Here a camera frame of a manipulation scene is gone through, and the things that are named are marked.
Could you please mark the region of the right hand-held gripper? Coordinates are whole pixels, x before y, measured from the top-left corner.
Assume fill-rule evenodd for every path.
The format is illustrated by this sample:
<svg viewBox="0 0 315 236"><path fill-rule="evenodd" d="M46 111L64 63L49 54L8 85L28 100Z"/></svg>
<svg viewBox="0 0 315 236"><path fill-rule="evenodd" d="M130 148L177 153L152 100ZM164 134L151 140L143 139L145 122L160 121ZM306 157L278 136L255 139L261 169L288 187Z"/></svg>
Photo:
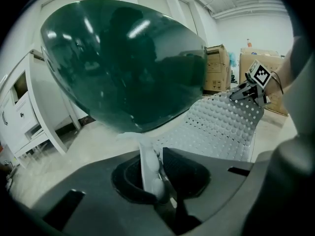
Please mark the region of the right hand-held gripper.
<svg viewBox="0 0 315 236"><path fill-rule="evenodd" d="M246 73L247 82L241 83L238 90L230 95L231 100L243 100L248 97L253 98L257 105L267 105L270 103L265 93L265 87L271 79L269 70L258 60L254 60Z"/></svg>

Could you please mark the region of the white vanity cabinet with sink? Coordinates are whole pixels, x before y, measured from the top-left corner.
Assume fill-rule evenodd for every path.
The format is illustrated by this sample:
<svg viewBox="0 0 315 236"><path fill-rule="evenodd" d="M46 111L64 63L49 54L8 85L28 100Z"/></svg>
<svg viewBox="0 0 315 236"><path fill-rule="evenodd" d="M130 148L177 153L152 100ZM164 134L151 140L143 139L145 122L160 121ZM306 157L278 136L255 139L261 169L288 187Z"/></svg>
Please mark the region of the white vanity cabinet with sink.
<svg viewBox="0 0 315 236"><path fill-rule="evenodd" d="M54 80L42 53L32 49L0 81L0 137L18 163L49 141L62 155L67 147L56 131L72 123L81 129L68 97Z"/></svg>

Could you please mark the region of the person's right forearm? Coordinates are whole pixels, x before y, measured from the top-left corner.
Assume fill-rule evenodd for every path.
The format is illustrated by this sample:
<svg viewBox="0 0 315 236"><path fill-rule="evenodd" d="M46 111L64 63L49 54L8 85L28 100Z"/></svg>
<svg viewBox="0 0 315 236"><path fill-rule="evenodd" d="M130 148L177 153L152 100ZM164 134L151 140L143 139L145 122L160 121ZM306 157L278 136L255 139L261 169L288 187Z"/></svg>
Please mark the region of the person's right forearm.
<svg viewBox="0 0 315 236"><path fill-rule="evenodd" d="M288 51L283 63L272 72L272 78L269 80L265 87L265 93L267 96L276 93L278 91L283 91L288 87L294 80L293 73L291 69L291 58L292 48Z"/></svg>

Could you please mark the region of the narrow grey roller blind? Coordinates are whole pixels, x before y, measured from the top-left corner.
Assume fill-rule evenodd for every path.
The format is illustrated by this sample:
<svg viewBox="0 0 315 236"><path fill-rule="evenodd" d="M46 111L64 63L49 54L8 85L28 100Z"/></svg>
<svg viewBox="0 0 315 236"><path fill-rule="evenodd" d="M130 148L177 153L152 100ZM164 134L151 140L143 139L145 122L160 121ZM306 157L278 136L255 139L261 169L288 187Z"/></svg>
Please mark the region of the narrow grey roller blind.
<svg viewBox="0 0 315 236"><path fill-rule="evenodd" d="M189 4L184 2L184 1L182 1L182 0L178 0L178 1L179 1L180 6L181 6L181 9L183 11L187 27L191 31L193 31L195 34L197 34L195 22L194 22L194 19L193 19L193 16L192 16Z"/></svg>

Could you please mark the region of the green and white bathtub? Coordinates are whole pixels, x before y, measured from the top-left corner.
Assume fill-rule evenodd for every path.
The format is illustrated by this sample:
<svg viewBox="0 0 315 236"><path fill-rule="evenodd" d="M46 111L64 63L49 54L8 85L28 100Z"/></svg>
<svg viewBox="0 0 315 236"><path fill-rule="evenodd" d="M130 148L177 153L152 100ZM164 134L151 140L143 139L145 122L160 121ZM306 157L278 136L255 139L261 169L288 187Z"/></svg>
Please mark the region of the green and white bathtub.
<svg viewBox="0 0 315 236"><path fill-rule="evenodd" d="M80 0L53 12L41 50L68 98L119 132L147 132L202 95L202 38L173 18L119 0Z"/></svg>

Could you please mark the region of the large cardboard box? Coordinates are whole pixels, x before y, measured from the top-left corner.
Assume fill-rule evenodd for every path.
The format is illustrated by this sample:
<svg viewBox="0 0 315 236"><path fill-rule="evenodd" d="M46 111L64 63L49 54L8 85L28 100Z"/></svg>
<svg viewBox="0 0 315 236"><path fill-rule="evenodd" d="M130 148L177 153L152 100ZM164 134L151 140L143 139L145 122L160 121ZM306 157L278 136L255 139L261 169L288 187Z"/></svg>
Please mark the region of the large cardboard box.
<svg viewBox="0 0 315 236"><path fill-rule="evenodd" d="M239 57L239 82L246 80L245 73L255 60L262 63L269 71L275 71L282 63L283 58L276 51L241 48ZM271 101L265 108L283 116L288 116L288 112L282 103L282 93L280 90L269 95Z"/></svg>

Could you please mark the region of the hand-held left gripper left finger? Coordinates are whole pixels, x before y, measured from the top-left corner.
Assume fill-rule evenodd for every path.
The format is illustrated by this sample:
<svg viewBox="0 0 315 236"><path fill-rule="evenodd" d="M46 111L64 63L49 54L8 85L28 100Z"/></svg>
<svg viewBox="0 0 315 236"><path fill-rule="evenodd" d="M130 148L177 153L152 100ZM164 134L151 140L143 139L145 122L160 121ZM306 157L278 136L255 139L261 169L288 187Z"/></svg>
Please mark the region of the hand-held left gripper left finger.
<svg viewBox="0 0 315 236"><path fill-rule="evenodd" d="M124 199L113 187L111 174L135 153L87 164L44 193L32 211L44 217L70 190L84 196L63 228L69 236L175 236L152 205Z"/></svg>

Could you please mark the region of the white bubble bath mat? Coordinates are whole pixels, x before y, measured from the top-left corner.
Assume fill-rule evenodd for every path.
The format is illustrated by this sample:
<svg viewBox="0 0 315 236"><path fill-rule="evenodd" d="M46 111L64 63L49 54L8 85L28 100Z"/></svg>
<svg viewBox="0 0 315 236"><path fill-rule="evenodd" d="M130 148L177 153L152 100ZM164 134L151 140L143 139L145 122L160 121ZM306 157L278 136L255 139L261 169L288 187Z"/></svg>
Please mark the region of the white bubble bath mat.
<svg viewBox="0 0 315 236"><path fill-rule="evenodd" d="M125 132L119 139L135 139L140 148L144 190L155 198L166 191L163 148L237 161L248 161L249 147L264 109L253 98L231 100L233 88L196 101L182 122L157 137Z"/></svg>

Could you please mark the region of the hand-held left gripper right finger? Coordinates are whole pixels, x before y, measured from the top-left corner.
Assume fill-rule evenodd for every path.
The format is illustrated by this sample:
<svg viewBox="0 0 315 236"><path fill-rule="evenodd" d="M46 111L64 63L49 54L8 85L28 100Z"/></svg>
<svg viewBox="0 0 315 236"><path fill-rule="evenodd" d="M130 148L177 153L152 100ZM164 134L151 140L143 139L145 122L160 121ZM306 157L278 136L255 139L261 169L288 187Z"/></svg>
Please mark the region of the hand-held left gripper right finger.
<svg viewBox="0 0 315 236"><path fill-rule="evenodd" d="M182 235L215 215L241 187L253 163L213 158L164 147L166 186L176 201L168 226Z"/></svg>

